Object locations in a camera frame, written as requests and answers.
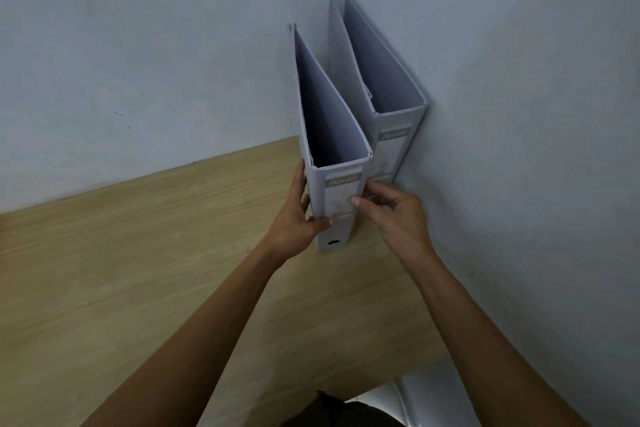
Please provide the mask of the person's right hand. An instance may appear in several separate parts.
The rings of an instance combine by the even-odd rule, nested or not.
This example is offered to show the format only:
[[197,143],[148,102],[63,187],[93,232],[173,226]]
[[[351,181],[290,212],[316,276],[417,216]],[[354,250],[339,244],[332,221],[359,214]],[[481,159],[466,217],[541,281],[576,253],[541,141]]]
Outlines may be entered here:
[[384,243],[410,275],[441,266],[432,245],[427,215],[416,194],[388,183],[367,180],[362,196],[379,194],[388,203],[383,224],[375,224]]

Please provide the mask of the person's left hand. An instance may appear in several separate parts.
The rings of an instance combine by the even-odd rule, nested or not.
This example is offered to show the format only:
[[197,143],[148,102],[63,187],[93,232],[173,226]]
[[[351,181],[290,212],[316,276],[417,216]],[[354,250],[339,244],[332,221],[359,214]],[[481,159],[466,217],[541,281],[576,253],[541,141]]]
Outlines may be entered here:
[[263,239],[280,264],[306,250],[316,238],[310,238],[306,234],[307,211],[310,206],[306,187],[305,161],[301,159],[288,197]]

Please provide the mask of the white lever arch binder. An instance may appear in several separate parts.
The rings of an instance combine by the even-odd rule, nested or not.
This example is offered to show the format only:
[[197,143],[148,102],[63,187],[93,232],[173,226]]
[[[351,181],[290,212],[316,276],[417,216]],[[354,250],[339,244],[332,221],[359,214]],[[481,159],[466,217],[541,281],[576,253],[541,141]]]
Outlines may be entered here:
[[356,117],[309,50],[295,24],[288,26],[292,103],[300,123],[300,154],[315,220],[337,222],[314,240],[320,252],[345,247],[355,222],[350,199],[361,195],[372,149]]
[[428,98],[356,0],[330,0],[328,29],[329,76],[372,149],[369,178],[391,182]]

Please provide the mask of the person's left forearm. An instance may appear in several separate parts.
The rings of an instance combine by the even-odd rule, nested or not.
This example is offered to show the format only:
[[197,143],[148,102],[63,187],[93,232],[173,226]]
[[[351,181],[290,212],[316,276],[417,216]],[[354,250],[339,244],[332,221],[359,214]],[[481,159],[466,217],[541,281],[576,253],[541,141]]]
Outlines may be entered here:
[[260,242],[81,427],[196,427],[269,280],[288,258]]

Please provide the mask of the person's right forearm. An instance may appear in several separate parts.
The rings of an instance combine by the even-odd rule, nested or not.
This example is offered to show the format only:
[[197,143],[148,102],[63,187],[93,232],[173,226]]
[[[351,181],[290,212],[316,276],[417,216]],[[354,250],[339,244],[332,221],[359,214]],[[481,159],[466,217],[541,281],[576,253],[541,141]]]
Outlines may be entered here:
[[590,427],[508,341],[436,256],[401,259],[483,427]]

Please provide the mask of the person's dark clothing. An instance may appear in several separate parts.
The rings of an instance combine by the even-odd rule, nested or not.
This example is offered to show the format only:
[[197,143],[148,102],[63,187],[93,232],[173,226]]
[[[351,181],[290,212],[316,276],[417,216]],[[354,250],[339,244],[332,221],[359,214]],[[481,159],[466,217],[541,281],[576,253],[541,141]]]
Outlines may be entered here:
[[315,400],[279,427],[406,427],[388,413],[359,401],[317,391]]

